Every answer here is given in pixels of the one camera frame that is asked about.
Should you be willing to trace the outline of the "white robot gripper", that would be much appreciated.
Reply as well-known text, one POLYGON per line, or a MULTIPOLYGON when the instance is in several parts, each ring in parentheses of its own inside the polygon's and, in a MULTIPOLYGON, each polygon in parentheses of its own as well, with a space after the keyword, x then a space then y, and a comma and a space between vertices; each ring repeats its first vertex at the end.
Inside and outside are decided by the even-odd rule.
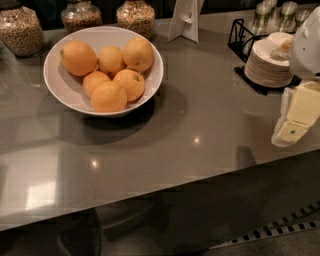
POLYGON ((296 144, 320 118, 320 7, 296 31, 290 48, 290 71, 305 79, 282 94, 280 118, 271 138, 273 145, 296 144))

